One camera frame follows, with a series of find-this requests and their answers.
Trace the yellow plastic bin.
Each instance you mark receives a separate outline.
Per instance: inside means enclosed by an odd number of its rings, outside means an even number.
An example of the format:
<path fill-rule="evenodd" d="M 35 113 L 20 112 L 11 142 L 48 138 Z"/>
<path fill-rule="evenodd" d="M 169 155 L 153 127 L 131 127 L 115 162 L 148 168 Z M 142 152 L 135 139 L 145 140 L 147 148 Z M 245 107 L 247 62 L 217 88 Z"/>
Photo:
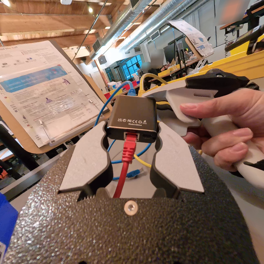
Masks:
<path fill-rule="evenodd" d="M 250 55 L 246 51 L 215 61 L 204 66 L 199 72 L 205 73 L 210 69 L 220 69 L 237 76 L 245 76 L 249 80 L 264 77 L 264 51 Z"/>

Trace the silver ventilation duct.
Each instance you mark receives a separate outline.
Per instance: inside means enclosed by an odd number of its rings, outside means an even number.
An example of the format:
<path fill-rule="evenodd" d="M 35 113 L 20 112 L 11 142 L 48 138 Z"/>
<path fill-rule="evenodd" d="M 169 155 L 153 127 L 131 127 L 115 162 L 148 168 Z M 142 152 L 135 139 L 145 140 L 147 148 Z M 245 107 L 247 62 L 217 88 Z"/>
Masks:
<path fill-rule="evenodd" d="M 93 45 L 93 51 L 90 54 L 91 60 L 97 59 L 103 54 L 109 44 L 118 38 L 125 29 L 134 21 L 134 19 L 143 14 L 143 10 L 151 3 L 151 1 L 130 1 L 128 7 L 119 14 L 116 21 L 111 25 L 103 38 L 98 38 Z M 166 24 L 167 20 L 174 18 L 179 13 L 187 9 L 195 1 L 186 0 L 165 1 L 158 9 L 156 9 L 144 22 L 142 22 L 138 29 L 133 31 L 123 41 L 119 50 L 130 50 L 142 43 L 154 31 Z"/>

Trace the person's right hand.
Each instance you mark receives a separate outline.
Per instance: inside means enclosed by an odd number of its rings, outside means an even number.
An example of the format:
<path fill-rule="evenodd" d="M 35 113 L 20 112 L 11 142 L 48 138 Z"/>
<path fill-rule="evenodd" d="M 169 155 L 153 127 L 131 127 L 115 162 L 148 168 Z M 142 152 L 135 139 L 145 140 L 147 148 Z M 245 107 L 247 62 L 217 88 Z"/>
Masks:
<path fill-rule="evenodd" d="M 192 104 L 182 104 L 180 110 L 198 119 L 228 115 L 238 130 L 211 137 L 204 127 L 189 128 L 183 139 L 197 150 L 213 157 L 217 167 L 229 172 L 237 171 L 234 164 L 247 152 L 246 142 L 251 140 L 264 150 L 264 93 L 241 89 L 223 97 Z"/>

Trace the grey desk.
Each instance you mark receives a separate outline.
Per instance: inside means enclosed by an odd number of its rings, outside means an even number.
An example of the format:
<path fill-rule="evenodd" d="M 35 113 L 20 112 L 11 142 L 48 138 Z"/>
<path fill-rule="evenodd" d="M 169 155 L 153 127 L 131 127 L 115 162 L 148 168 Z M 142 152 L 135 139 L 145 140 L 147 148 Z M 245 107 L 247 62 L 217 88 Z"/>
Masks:
<path fill-rule="evenodd" d="M 3 263 L 259 263 L 238 204 L 193 148 L 205 193 L 150 199 L 59 193 L 73 150 L 28 197 Z"/>

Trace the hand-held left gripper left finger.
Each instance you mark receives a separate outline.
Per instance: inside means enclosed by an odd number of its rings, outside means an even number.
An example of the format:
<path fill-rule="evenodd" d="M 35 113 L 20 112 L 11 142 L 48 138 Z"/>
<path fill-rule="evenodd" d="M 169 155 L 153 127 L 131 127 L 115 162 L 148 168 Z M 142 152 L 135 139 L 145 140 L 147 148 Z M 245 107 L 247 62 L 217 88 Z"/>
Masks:
<path fill-rule="evenodd" d="M 99 188 L 107 187 L 113 180 L 106 127 L 106 121 L 100 122 L 77 142 L 60 192 L 96 192 Z"/>

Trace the document stand with sheet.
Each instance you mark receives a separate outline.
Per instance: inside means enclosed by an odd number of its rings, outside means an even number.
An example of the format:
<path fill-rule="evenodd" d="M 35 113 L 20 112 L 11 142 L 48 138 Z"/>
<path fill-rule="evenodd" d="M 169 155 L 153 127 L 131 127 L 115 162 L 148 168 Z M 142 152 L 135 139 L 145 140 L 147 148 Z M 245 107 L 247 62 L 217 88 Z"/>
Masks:
<path fill-rule="evenodd" d="M 198 64 L 189 75 L 198 73 L 204 67 L 207 58 L 214 53 L 207 38 L 195 27 L 184 21 L 183 19 L 167 21 L 167 25 L 182 32 L 186 38 L 185 41 L 190 47 L 194 56 L 198 59 Z"/>

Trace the blue plastic bin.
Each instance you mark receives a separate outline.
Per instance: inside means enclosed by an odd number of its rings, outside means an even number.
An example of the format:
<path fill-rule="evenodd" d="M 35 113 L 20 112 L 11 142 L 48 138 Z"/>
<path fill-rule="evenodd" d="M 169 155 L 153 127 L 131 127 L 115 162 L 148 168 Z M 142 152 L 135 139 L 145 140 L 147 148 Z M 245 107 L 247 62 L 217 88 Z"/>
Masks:
<path fill-rule="evenodd" d="M 18 211 L 8 202 L 5 195 L 0 193 L 0 263 L 9 246 L 17 218 Z"/>

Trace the black metal frame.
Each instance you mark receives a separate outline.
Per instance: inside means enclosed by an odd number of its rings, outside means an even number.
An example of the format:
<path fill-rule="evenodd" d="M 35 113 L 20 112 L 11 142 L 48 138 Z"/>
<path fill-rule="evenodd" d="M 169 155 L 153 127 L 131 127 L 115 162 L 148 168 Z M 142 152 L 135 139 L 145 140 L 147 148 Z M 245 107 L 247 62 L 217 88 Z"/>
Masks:
<path fill-rule="evenodd" d="M 0 140 L 30 171 L 36 169 L 39 165 L 33 158 L 32 154 L 24 150 L 23 147 L 8 133 L 4 126 L 0 125 Z M 11 166 L 0 160 L 1 167 L 15 180 L 22 176 L 17 173 Z"/>

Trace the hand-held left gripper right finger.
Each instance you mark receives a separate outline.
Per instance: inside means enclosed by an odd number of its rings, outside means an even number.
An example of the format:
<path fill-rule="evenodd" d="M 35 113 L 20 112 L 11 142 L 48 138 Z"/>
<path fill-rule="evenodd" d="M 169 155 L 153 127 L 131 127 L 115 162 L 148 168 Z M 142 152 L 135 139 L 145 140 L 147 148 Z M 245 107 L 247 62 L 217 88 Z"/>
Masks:
<path fill-rule="evenodd" d="M 188 144 L 165 123 L 158 123 L 150 181 L 166 197 L 178 198 L 181 191 L 204 193 L 202 181 Z"/>

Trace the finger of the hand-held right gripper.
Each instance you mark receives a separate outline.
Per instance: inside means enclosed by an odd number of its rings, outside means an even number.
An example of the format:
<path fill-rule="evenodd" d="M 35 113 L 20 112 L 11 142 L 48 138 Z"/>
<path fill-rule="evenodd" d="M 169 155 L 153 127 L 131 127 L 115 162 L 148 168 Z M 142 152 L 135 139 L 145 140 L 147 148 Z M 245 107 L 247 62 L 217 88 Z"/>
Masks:
<path fill-rule="evenodd" d="M 200 127 L 201 121 L 182 113 L 181 104 L 196 104 L 209 101 L 214 98 L 218 90 L 201 90 L 190 88 L 175 88 L 166 92 L 166 99 L 170 104 L 173 112 L 178 118 L 176 132 L 184 137 L 189 127 Z"/>
<path fill-rule="evenodd" d="M 186 84 L 165 84 L 148 90 L 142 97 L 156 101 L 187 102 L 187 88 Z"/>

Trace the black network switch box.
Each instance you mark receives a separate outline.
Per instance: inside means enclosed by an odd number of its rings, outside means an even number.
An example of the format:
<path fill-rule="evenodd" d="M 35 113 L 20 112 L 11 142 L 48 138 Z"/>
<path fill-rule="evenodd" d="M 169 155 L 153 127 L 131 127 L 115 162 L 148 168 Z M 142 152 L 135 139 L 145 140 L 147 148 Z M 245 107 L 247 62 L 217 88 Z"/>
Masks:
<path fill-rule="evenodd" d="M 156 100 L 118 95 L 106 131 L 113 140 L 125 140 L 130 133 L 137 134 L 138 142 L 154 143 L 158 134 Z"/>

